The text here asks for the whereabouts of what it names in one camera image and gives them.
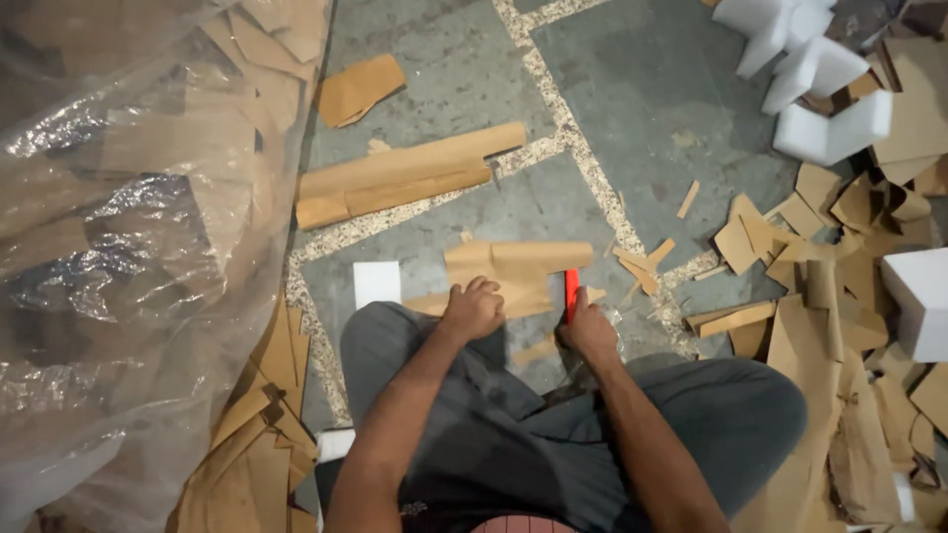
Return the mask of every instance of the person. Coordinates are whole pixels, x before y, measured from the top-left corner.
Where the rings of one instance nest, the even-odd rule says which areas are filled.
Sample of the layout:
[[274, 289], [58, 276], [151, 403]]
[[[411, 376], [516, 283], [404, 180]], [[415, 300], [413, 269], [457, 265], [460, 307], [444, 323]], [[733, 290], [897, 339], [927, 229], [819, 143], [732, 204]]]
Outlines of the person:
[[558, 333], [598, 392], [543, 409], [504, 370], [499, 288], [455, 285], [439, 321], [371, 303], [346, 324], [356, 438], [326, 531], [469, 533], [526, 515], [583, 532], [725, 532], [806, 426], [800, 391], [752, 360], [630, 377], [582, 287]]

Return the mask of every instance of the plastic sheet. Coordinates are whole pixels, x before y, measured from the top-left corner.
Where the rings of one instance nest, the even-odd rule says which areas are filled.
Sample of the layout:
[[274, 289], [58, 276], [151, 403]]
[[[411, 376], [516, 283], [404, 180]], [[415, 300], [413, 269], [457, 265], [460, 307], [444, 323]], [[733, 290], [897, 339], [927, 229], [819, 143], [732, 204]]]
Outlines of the plastic sheet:
[[247, 3], [0, 7], [0, 531], [164, 531], [270, 319], [326, 16]]

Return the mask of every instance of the plastic wrap piece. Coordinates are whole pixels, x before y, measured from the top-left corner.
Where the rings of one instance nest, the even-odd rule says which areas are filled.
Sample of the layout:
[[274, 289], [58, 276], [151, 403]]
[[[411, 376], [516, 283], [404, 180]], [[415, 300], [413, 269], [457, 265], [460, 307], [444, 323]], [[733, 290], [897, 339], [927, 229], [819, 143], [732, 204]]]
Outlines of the plastic wrap piece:
[[776, 115], [807, 92], [828, 98], [869, 70], [869, 63], [826, 37], [813, 37], [777, 64], [763, 112]]
[[325, 3], [232, 5], [0, 8], [4, 533], [164, 532], [269, 322]]
[[781, 50], [795, 50], [822, 35], [832, 17], [818, 0], [721, 0], [711, 19], [747, 37], [736, 71], [746, 79]]
[[882, 89], [828, 119], [792, 103], [777, 120], [774, 148], [829, 167], [888, 137], [892, 93]]

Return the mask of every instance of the hand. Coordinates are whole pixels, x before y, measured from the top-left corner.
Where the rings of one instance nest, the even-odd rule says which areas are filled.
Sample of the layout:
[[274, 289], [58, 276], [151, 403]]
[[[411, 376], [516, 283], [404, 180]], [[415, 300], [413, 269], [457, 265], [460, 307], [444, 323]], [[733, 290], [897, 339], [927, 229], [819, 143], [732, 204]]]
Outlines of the hand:
[[590, 305], [586, 287], [576, 290], [576, 310], [573, 321], [559, 326], [557, 330], [563, 341], [575, 349], [593, 367], [619, 361], [615, 344], [619, 336], [612, 324], [602, 316], [599, 306]]
[[465, 344], [490, 335], [506, 320], [503, 296], [494, 294], [500, 288], [501, 284], [484, 276], [471, 280], [463, 292], [461, 286], [455, 284], [439, 327], [458, 336]]

